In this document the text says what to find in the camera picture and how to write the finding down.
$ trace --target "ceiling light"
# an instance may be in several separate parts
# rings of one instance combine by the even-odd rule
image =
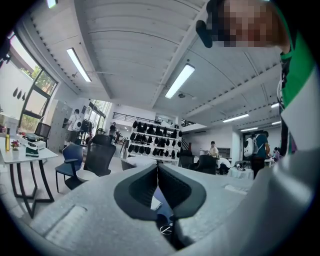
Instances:
[[[248,114],[243,114],[243,115],[239,115],[239,116],[236,116],[236,117],[233,117],[233,118],[230,118],[230,119],[223,120],[223,122],[227,123],[227,122],[231,122],[231,121],[238,120],[238,119],[241,119],[241,118],[246,118],[248,116],[249,116]]]
[[[247,131],[253,131],[253,130],[258,130],[258,127],[249,128],[249,129],[243,129],[240,132],[247,132]]]
[[[49,8],[54,7],[57,4],[57,0],[46,0],[46,3],[48,4]]]
[[[273,109],[273,108],[277,108],[277,107],[279,107],[279,103],[275,103],[275,104],[272,104],[271,105],[271,108]]]
[[[66,50],[66,52],[69,54],[71,60],[73,61],[74,65],[76,66],[76,68],[78,69],[79,73],[83,76],[84,80],[86,82],[91,82],[90,77],[88,76],[87,72],[85,71],[84,67],[82,66],[82,64],[80,63],[80,60],[75,52],[75,49],[70,48],[68,50]]]
[[[193,66],[186,64],[181,73],[178,75],[178,77],[172,84],[172,86],[170,87],[170,89],[168,90],[168,92],[166,93],[165,97],[171,99],[194,71],[195,68]]]

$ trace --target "backpack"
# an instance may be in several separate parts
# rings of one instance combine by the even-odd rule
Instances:
[[[254,138],[248,138],[246,141],[245,141],[245,144],[244,144],[244,152],[243,152],[243,155],[247,158],[247,157],[250,157],[252,155],[255,155],[259,152],[259,150],[262,148],[262,146],[264,144],[262,144],[260,147],[258,147],[258,144],[257,144],[257,138],[260,134],[258,134],[256,137]]]
[[[72,125],[72,130],[75,132],[79,132],[81,129],[82,120],[81,117],[75,120],[74,124]]]

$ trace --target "white table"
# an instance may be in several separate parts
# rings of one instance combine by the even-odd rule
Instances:
[[[254,179],[254,171],[252,169],[245,169],[244,171],[237,170],[236,167],[231,167],[228,172],[228,177],[234,177],[238,179]]]
[[[266,160],[264,160],[264,162],[269,163],[269,167],[271,167],[272,164],[275,162],[275,160],[274,159],[266,159]]]
[[[12,185],[12,189],[13,189],[13,194],[16,198],[23,199],[25,207],[26,207],[30,217],[33,218],[34,214],[35,214],[36,203],[51,203],[51,202],[55,201],[52,194],[51,194],[51,191],[50,191],[47,179],[46,179],[43,160],[49,159],[49,158],[55,158],[58,155],[53,153],[52,151],[50,151],[47,148],[43,148],[38,151],[39,157],[26,156],[26,147],[23,145],[21,145],[19,147],[19,150],[17,150],[17,151],[13,151],[12,148],[9,151],[6,151],[5,141],[6,141],[5,138],[0,137],[0,153],[2,155],[3,162],[5,164],[10,165],[10,177],[11,177],[11,185]],[[45,186],[45,190],[48,193],[49,199],[35,198],[38,186],[37,186],[36,177],[35,177],[35,173],[34,173],[33,161],[39,161],[39,167],[40,167],[42,180],[43,180],[43,183]],[[33,189],[33,192],[31,195],[26,195],[23,180],[22,180],[22,175],[21,175],[21,163],[26,163],[26,162],[30,163],[32,178],[33,178],[33,182],[34,182],[34,189]],[[16,189],[15,177],[14,177],[14,164],[16,164],[21,194],[18,194],[17,189]],[[33,200],[32,208],[30,208],[30,205],[28,203],[28,199]]]

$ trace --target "ceiling beam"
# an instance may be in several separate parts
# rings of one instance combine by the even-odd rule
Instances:
[[[242,94],[251,88],[261,85],[265,83],[266,81],[269,81],[271,79],[274,79],[276,77],[280,78],[280,72],[281,72],[281,64],[277,64],[273,66],[272,68],[268,69],[267,71],[261,73],[260,75],[257,75],[256,77],[252,78],[251,80],[245,82],[244,84],[239,85],[233,90],[228,91],[227,93],[215,98],[214,100],[211,100],[210,102],[206,103],[205,105],[202,105],[198,107],[197,109],[189,112],[186,114],[186,117],[192,117],[196,114],[199,114],[200,112],[203,112],[205,110],[208,110],[214,106],[217,106],[225,101],[231,100],[235,96]]]
[[[97,60],[96,53],[94,51],[94,46],[91,42],[91,38],[89,36],[89,27],[86,20],[85,15],[85,7],[83,0],[72,0],[71,1],[71,10],[73,13],[74,18],[74,25],[77,30],[77,34],[79,40],[81,42],[84,54],[88,60],[91,70],[93,74],[96,76],[97,80],[101,83],[104,87],[108,98],[106,99],[109,101],[112,98],[112,93],[107,85],[107,81],[102,73],[97,73],[98,70],[101,70],[99,62]]]
[[[163,77],[161,79],[160,85],[158,86],[158,88],[156,89],[155,94],[152,97],[151,108],[153,108],[154,105],[156,104],[157,99],[159,98],[162,90],[164,89],[164,87],[165,87],[168,79],[170,78],[171,74],[175,70],[177,64],[179,63],[179,61],[183,57],[184,53],[186,52],[186,50],[188,49],[188,47],[190,46],[192,41],[197,36],[197,32],[196,32],[196,23],[197,23],[197,21],[198,20],[203,20],[203,21],[207,20],[208,14],[207,14],[206,7],[207,7],[207,2],[208,1],[209,0],[205,1],[205,4],[201,8],[201,10],[198,12],[198,14],[194,18],[194,20],[192,21],[190,27],[185,32],[180,45],[178,46],[178,48],[176,49],[175,53],[173,54],[172,59],[171,59],[169,65],[168,65],[166,71],[163,74]]]

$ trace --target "yellow bottle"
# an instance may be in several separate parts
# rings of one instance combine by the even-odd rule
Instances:
[[[6,135],[5,135],[5,150],[10,150],[10,128],[6,129]]]

